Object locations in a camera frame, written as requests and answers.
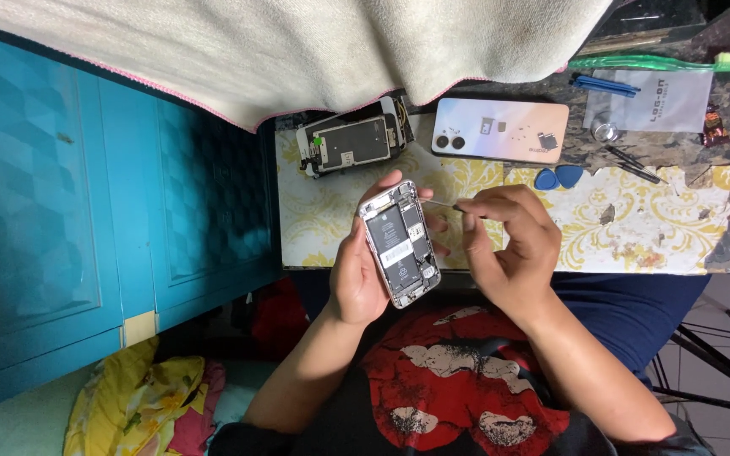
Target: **blue cabinet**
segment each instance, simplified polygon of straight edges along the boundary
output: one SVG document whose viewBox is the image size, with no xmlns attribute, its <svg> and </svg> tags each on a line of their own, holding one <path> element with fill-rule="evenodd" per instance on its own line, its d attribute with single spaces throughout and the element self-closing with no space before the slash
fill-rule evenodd
<svg viewBox="0 0 730 456">
<path fill-rule="evenodd" d="M 262 141 L 0 42 L 0 401 L 277 279 Z"/>
</svg>

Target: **green toothbrush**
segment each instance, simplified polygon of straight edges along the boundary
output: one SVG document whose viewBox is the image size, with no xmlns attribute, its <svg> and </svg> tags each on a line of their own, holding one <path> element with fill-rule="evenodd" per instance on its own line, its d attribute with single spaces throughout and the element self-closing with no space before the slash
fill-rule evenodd
<svg viewBox="0 0 730 456">
<path fill-rule="evenodd" d="M 568 62 L 568 68 L 638 67 L 664 71 L 730 71 L 730 52 L 715 57 L 714 64 L 691 63 L 657 55 L 610 55 L 608 57 L 578 58 Z"/>
</svg>

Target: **tabletop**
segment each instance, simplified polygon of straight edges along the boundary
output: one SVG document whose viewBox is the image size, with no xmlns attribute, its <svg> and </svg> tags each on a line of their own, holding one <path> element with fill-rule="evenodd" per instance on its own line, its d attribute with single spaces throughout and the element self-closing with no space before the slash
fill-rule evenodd
<svg viewBox="0 0 730 456">
<path fill-rule="evenodd" d="M 729 36 L 723 27 L 712 27 L 692 41 L 637 51 L 705 61 L 709 58 L 706 53 Z M 555 73 L 526 84 L 466 82 L 451 88 L 442 97 L 551 102 L 569 107 L 568 127 L 558 164 L 585 168 L 587 177 L 580 181 L 580 184 L 584 182 L 584 187 L 578 184 L 569 192 L 554 191 L 547 195 L 538 192 L 543 203 L 550 206 L 549 213 L 558 220 L 563 233 L 568 227 L 560 270 L 730 273 L 730 144 L 707 149 L 697 133 L 626 131 L 615 141 L 615 146 L 644 165 L 659 168 L 659 175 L 681 192 L 669 195 L 666 188 L 643 185 L 643 181 L 638 182 L 640 179 L 631 174 L 606 168 L 609 163 L 593 154 L 600 149 L 600 144 L 582 128 L 587 91 L 569 85 L 576 74 L 571 71 Z M 715 73 L 709 100 L 719 106 L 719 115 L 730 136 L 730 73 Z M 287 268 L 330 266 L 336 245 L 350 227 L 350 214 L 359 199 L 356 193 L 360 195 L 380 173 L 392 168 L 402 169 L 419 185 L 433 187 L 443 201 L 454 201 L 459 196 L 473 195 L 481 188 L 493 185 L 517 182 L 531 185 L 537 168 L 545 167 L 432 156 L 429 148 L 434 116 L 423 114 L 435 113 L 435 110 L 435 102 L 425 106 L 408 105 L 417 141 L 399 159 L 363 167 L 369 170 L 349 170 L 317 180 L 299 176 L 300 171 L 296 170 L 294 129 L 306 116 L 290 114 L 276 120 L 281 241 Z M 610 193 L 599 192 L 605 187 L 626 190 L 619 192 L 618 199 L 608 195 L 602 200 L 602 193 Z M 611 208 L 616 212 L 616 222 L 601 223 L 605 210 Z M 453 217 L 453 214 L 438 212 L 444 217 Z M 448 247 L 455 247 L 458 230 L 451 230 L 442 238 L 445 245 L 449 243 L 452 245 Z M 494 227 L 492 232 L 498 247 L 508 242 L 500 226 Z M 462 269 L 462 255 L 454 254 L 454 258 L 444 259 L 443 266 Z"/>
</svg>

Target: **person's left hand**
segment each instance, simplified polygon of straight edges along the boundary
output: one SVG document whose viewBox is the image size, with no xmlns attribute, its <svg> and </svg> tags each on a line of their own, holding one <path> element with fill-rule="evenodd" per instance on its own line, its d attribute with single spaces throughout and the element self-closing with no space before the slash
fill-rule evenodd
<svg viewBox="0 0 730 456">
<path fill-rule="evenodd" d="M 358 206 L 365 200 L 379 194 L 401 181 L 401 171 L 392 171 L 375 183 L 362 196 Z M 429 200 L 432 190 L 418 188 L 419 198 Z M 449 224 L 440 218 L 425 214 L 428 228 L 446 231 Z M 441 255 L 449 255 L 449 249 L 433 242 L 433 249 Z M 340 243 L 337 259 L 331 270 L 331 302 L 340 321 L 351 325 L 366 326 L 379 318 L 390 301 L 382 275 L 376 268 L 376 261 L 365 237 L 365 222 L 354 216 L 351 233 Z"/>
</svg>

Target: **black t-shirt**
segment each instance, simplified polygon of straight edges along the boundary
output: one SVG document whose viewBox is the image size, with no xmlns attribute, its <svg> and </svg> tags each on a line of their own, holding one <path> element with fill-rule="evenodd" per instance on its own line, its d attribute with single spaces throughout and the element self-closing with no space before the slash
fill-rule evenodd
<svg viewBox="0 0 730 456">
<path fill-rule="evenodd" d="M 559 410 L 525 334 L 493 306 L 388 314 L 303 434 L 232 423 L 209 456 L 710 454 L 682 435 L 616 446 L 582 413 Z"/>
</svg>

